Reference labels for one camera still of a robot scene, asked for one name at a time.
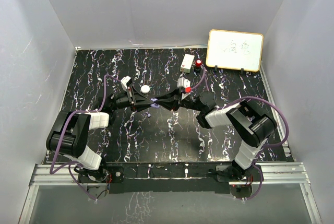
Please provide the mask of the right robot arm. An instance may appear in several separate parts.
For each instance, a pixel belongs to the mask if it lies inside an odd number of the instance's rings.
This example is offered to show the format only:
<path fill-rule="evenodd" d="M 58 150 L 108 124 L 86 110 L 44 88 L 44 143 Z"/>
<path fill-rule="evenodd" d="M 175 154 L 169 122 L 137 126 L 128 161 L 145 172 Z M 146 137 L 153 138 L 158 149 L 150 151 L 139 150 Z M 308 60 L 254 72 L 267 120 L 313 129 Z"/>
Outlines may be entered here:
<path fill-rule="evenodd" d="M 256 104 L 250 97 L 243 97 L 232 105 L 217 109 L 213 92 L 204 91 L 192 97 L 176 89 L 168 95 L 155 98 L 154 102 L 170 111 L 179 108 L 198 111 L 196 119 L 203 128 L 232 125 L 242 139 L 239 151 L 232 161 L 233 176 L 240 181 L 251 175 L 253 161 L 277 128 L 276 121 L 256 109 Z"/>

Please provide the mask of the white whiteboard yellow frame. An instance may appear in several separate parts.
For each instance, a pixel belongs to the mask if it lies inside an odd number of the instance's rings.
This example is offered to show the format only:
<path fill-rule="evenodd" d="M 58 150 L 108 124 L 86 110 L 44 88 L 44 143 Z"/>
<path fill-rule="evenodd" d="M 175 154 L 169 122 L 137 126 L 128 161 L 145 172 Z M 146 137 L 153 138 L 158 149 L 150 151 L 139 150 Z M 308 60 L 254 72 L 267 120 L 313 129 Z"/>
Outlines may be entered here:
<path fill-rule="evenodd" d="M 206 66 L 257 72 L 264 36 L 260 33 L 212 29 L 209 32 Z"/>

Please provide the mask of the red emergency stop button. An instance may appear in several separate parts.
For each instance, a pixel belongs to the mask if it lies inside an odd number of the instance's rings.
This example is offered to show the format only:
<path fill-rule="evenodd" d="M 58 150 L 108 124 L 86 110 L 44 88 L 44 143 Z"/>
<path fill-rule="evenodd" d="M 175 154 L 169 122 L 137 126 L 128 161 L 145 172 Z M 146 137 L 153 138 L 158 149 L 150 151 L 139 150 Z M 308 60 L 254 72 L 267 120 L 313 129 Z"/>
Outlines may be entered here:
<path fill-rule="evenodd" d="M 200 73 L 202 70 L 202 61 L 201 60 L 196 60 L 195 66 L 194 66 L 194 72 Z"/>

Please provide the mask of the white green box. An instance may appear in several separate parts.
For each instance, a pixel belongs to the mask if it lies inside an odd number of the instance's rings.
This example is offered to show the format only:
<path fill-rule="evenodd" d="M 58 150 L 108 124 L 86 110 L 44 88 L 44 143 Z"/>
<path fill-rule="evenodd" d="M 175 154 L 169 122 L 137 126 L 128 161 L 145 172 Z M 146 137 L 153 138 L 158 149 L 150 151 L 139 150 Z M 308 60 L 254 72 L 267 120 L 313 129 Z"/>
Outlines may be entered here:
<path fill-rule="evenodd" d="M 185 54 L 183 61 L 180 66 L 180 71 L 182 73 L 190 73 L 193 61 L 194 61 L 195 56 L 191 54 Z"/>

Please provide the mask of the white earbud charging case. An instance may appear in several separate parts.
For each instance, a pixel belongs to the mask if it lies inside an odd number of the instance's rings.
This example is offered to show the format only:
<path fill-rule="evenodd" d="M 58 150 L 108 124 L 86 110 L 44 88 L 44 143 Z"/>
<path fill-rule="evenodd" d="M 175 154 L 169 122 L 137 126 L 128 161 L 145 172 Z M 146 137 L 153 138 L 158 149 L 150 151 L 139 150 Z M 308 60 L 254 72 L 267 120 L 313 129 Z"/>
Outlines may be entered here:
<path fill-rule="evenodd" d="M 142 85 L 140 87 L 140 91 L 143 93 L 143 94 L 148 94 L 150 92 L 150 87 L 148 85 Z"/>

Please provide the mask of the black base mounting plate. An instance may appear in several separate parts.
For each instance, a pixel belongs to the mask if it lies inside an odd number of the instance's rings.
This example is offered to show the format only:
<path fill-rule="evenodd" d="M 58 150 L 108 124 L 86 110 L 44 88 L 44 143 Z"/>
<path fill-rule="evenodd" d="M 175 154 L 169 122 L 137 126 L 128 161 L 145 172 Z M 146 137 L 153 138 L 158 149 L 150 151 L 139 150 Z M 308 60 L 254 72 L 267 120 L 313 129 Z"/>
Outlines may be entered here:
<path fill-rule="evenodd" d="M 89 186 L 102 184 L 110 194 L 134 192 L 215 192 L 228 194 L 233 186 L 240 191 L 263 180 L 261 166 L 241 169 L 233 162 L 107 162 L 97 171 L 76 169 L 79 181 Z"/>

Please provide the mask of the aluminium frame rail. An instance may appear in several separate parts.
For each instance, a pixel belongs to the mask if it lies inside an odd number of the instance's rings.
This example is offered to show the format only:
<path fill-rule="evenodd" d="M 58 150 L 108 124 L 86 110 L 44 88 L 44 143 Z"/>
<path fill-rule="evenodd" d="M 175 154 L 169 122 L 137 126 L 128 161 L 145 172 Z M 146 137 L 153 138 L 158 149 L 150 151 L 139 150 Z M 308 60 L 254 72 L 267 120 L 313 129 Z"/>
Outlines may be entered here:
<path fill-rule="evenodd" d="M 317 209 L 311 183 L 306 169 L 301 162 L 261 162 L 263 185 L 265 184 L 297 184 L 300 186 L 311 223 L 322 223 Z M 40 186 L 75 186 L 74 179 L 78 175 L 70 175 L 67 167 L 57 173 L 50 174 L 50 165 L 36 165 L 29 182 L 28 194 L 19 218 L 19 223 L 29 223 Z"/>

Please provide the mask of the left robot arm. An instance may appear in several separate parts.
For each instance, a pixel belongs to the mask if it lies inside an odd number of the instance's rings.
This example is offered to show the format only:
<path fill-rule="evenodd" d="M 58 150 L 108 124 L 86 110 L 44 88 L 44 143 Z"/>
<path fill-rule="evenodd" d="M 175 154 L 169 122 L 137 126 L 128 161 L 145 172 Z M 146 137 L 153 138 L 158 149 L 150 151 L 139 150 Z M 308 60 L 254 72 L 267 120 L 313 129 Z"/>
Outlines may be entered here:
<path fill-rule="evenodd" d="M 118 95 L 104 94 L 92 111 L 61 111 L 46 140 L 46 148 L 55 155 L 63 155 L 90 170 L 90 176 L 97 182 L 106 179 L 108 169 L 101 165 L 102 157 L 91 150 L 88 133 L 91 130 L 106 128 L 112 124 L 116 110 L 130 108 L 133 112 L 145 110 L 153 104 L 130 85 Z"/>

